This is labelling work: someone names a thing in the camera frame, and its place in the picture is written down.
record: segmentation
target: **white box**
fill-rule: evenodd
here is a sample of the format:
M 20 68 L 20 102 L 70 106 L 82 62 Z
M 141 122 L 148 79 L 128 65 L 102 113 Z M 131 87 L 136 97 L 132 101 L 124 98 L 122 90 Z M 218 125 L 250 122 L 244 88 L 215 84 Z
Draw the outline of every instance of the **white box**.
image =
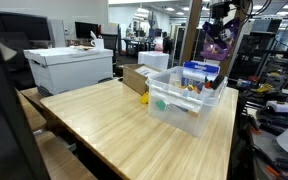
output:
M 112 50 L 24 50 L 35 84 L 49 94 L 82 88 L 113 77 Z
M 162 71 L 167 70 L 169 54 L 156 51 L 143 51 L 138 55 L 138 64 L 147 64 Z
M 148 113 L 198 137 L 204 130 L 213 106 L 216 106 L 220 101 L 227 84 L 227 78 L 214 90 L 211 96 L 205 97 L 202 93 L 198 94 L 179 87 L 182 78 L 187 78 L 184 70 L 184 67 L 177 66 L 148 77 Z

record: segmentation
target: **yellow object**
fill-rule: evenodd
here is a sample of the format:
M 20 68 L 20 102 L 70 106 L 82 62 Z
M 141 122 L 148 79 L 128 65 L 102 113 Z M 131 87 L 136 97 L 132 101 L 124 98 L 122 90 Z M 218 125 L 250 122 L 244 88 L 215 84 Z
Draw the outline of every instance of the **yellow object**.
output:
M 187 88 L 188 88 L 189 91 L 193 91 L 194 90 L 194 86 L 192 84 L 189 84 L 187 86 Z
M 146 92 L 145 94 L 143 94 L 143 96 L 141 97 L 141 99 L 140 99 L 140 102 L 142 103 L 142 104 L 148 104 L 148 98 L 149 96 L 148 96 L 148 92 Z
M 273 86 L 269 85 L 269 84 L 263 84 L 260 88 L 258 88 L 256 91 L 259 93 L 263 93 L 266 91 L 269 91 L 270 89 L 272 89 Z
M 276 73 L 276 72 L 271 72 L 270 74 L 271 74 L 272 76 L 276 76 L 276 77 L 280 76 L 280 74 L 279 74 L 279 73 Z

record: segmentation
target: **wooden table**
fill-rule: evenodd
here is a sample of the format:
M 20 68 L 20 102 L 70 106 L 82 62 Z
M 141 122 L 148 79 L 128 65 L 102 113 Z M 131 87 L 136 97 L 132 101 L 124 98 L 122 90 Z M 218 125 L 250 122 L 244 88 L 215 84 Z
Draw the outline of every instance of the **wooden table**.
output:
M 226 179 L 238 91 L 226 88 L 201 138 L 147 113 L 131 88 L 109 82 L 41 103 L 125 179 Z
M 40 100 L 42 98 L 44 98 L 44 96 L 42 96 L 38 91 L 37 91 L 37 88 L 30 88 L 30 89 L 25 89 L 25 90 L 22 90 L 21 93 L 27 97 L 30 101 L 32 101 L 35 106 L 37 106 L 37 108 L 39 109 L 42 109 L 43 106 L 40 102 Z
M 46 120 L 44 117 L 31 105 L 30 102 L 16 90 L 19 103 L 23 108 L 24 114 L 28 123 L 31 127 L 31 130 L 34 132 L 39 129 L 43 129 L 46 125 Z
M 35 138 L 51 179 L 96 179 L 53 133 L 46 131 Z

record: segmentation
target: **office chair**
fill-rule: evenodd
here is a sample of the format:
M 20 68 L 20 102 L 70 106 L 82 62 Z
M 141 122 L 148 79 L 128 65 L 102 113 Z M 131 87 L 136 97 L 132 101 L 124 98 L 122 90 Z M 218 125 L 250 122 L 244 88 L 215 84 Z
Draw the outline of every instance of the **office chair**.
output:
M 102 34 L 104 40 L 104 48 L 113 50 L 113 73 L 116 71 L 116 43 L 117 43 L 117 34 Z

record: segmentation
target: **wall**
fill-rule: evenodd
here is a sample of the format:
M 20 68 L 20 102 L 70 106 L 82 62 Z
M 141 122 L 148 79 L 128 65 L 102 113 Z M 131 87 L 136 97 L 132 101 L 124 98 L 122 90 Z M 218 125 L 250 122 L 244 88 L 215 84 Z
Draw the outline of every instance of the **wall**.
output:
M 108 23 L 108 0 L 0 0 L 0 11 L 63 19 L 67 39 L 75 39 L 75 21 Z
M 162 29 L 163 32 L 166 31 L 167 34 L 169 34 L 171 30 L 170 16 L 161 12 L 157 12 L 157 11 L 154 11 L 154 16 L 156 18 L 156 23 L 155 23 L 154 28 Z
M 137 9 L 137 6 L 108 8 L 108 21 L 109 23 L 120 24 L 122 38 L 126 37 L 126 29 L 132 22 Z M 122 41 L 122 49 L 126 49 L 124 41 Z

